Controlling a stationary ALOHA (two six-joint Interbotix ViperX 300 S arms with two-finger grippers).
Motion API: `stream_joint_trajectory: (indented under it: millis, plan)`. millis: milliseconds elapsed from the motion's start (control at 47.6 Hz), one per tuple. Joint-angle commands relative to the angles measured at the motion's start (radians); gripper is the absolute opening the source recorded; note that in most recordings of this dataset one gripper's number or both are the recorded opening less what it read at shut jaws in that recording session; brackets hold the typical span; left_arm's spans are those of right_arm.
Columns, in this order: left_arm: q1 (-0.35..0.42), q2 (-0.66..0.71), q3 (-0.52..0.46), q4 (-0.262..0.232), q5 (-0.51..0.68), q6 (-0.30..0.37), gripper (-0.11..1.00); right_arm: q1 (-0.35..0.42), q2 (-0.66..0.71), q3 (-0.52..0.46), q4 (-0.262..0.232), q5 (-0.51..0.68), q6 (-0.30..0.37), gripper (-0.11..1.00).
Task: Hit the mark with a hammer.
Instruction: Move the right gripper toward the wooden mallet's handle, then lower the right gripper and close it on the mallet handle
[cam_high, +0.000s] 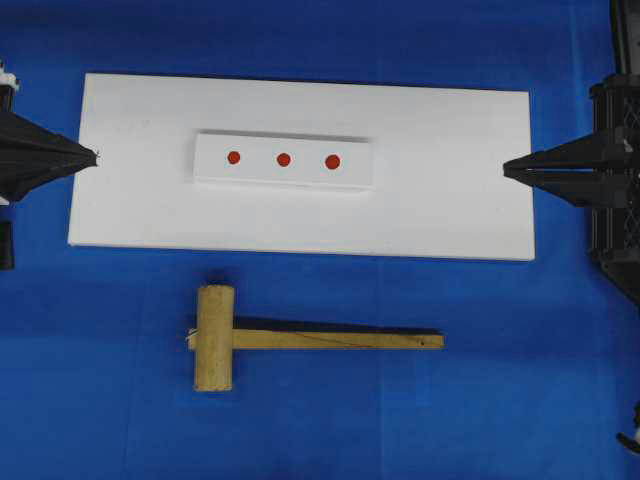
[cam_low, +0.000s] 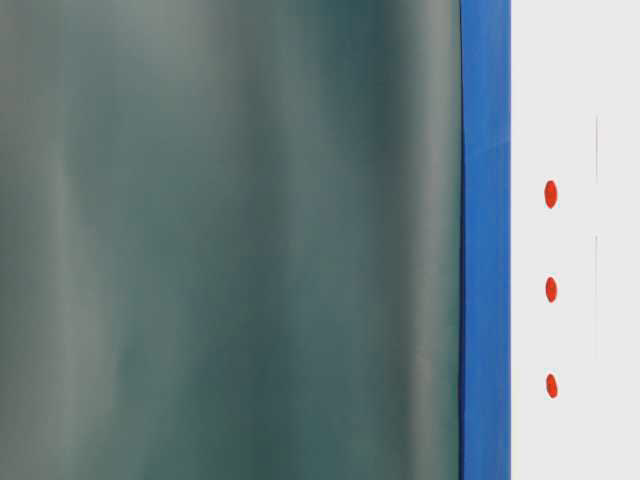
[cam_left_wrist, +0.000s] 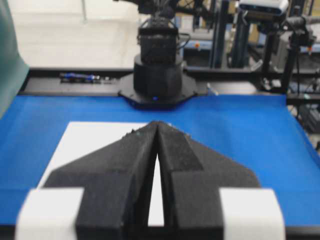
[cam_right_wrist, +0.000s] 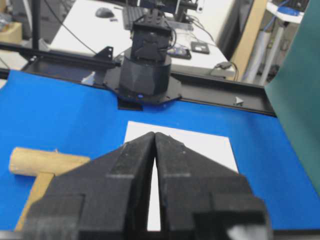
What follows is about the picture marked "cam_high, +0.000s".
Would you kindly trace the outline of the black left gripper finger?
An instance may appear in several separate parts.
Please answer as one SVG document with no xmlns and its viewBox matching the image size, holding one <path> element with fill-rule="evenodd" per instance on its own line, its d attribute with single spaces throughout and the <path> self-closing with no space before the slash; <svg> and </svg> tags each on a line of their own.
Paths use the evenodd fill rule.
<svg viewBox="0 0 640 480">
<path fill-rule="evenodd" d="M 22 200 L 31 190 L 97 165 L 97 154 L 8 111 L 1 112 L 1 197 Z"/>
</svg>

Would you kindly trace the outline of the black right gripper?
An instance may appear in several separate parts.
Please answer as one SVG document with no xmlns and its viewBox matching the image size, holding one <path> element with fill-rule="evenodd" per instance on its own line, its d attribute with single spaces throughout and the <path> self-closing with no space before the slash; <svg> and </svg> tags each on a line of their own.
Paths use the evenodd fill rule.
<svg viewBox="0 0 640 480">
<path fill-rule="evenodd" d="M 590 89 L 593 134 L 506 162 L 504 176 L 596 206 L 590 254 L 601 263 L 639 260 L 639 77 L 611 75 Z M 586 169 L 597 173 L 525 170 Z"/>
</svg>

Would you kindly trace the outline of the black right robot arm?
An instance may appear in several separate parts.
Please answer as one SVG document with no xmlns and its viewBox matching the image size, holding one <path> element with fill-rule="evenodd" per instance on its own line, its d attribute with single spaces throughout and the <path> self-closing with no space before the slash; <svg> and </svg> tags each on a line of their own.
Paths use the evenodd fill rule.
<svg viewBox="0 0 640 480">
<path fill-rule="evenodd" d="M 504 176 L 592 212 L 590 255 L 639 262 L 639 3 L 610 3 L 616 73 L 590 88 L 593 133 L 503 165 Z"/>
</svg>

